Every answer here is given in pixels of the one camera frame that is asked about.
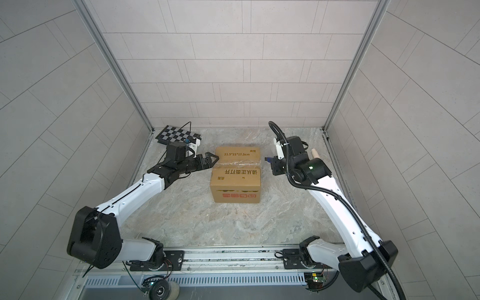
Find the brown cardboard express box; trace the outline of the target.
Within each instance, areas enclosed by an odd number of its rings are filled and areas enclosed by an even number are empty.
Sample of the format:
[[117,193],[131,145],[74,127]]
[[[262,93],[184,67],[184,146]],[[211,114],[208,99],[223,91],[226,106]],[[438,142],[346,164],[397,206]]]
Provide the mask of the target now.
[[[254,146],[220,146],[215,155],[226,161],[259,161],[261,150]],[[261,166],[214,168],[210,182],[215,203],[258,204],[261,201]]]

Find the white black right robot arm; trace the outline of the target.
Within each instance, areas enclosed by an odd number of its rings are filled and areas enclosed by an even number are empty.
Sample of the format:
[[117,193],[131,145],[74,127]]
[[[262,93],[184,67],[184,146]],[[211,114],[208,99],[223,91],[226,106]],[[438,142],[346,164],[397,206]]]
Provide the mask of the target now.
[[331,170],[320,158],[310,158],[306,143],[297,136],[274,139],[277,155],[269,157],[275,176],[306,190],[321,205],[343,244],[311,236],[299,244],[299,259],[307,268],[318,264],[338,271],[348,286],[361,292],[392,271],[398,255],[394,242],[381,239],[360,217],[340,190]]

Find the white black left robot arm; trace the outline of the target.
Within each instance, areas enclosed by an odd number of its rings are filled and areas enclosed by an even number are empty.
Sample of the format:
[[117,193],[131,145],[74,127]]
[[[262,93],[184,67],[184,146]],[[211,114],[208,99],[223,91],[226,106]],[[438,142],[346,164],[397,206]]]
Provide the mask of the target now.
[[67,254],[104,269],[122,261],[142,269],[158,270],[165,263],[163,244],[151,238],[123,239],[121,225],[153,196],[191,173],[211,169],[219,157],[211,152],[196,153],[196,146],[172,142],[165,158],[141,179],[114,198],[96,207],[85,206],[75,215]]

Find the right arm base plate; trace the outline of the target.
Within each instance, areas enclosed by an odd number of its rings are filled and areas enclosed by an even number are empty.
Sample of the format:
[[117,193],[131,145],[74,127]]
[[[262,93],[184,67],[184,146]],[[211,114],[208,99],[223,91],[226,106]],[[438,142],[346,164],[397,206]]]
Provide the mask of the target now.
[[299,249],[276,251],[275,258],[282,261],[285,270],[328,270],[330,267],[320,262],[304,262]]

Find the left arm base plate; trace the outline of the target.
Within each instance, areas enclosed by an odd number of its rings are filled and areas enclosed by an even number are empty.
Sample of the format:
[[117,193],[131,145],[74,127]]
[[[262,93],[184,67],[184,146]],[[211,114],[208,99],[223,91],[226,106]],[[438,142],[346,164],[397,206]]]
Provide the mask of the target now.
[[130,271],[155,272],[155,271],[180,271],[185,252],[180,250],[163,251],[163,261],[159,266],[149,261],[127,261]]

